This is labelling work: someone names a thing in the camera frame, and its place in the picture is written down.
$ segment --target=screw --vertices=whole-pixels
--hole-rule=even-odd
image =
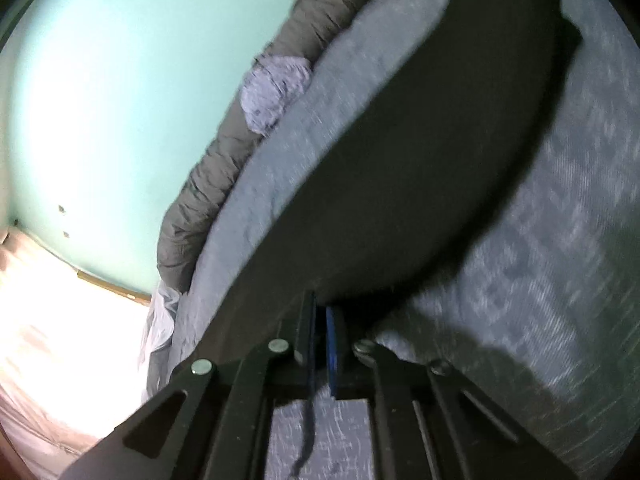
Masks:
[[[358,354],[368,354],[373,351],[376,344],[370,339],[360,339],[353,344],[353,351]]]
[[[446,376],[451,371],[451,365],[443,359],[438,359],[431,364],[431,371],[435,375]]]
[[[207,375],[213,370],[213,363],[208,359],[198,359],[191,364],[191,372],[195,375]]]
[[[289,342],[286,339],[272,339],[269,341],[269,350],[274,354],[284,354],[289,350]]]

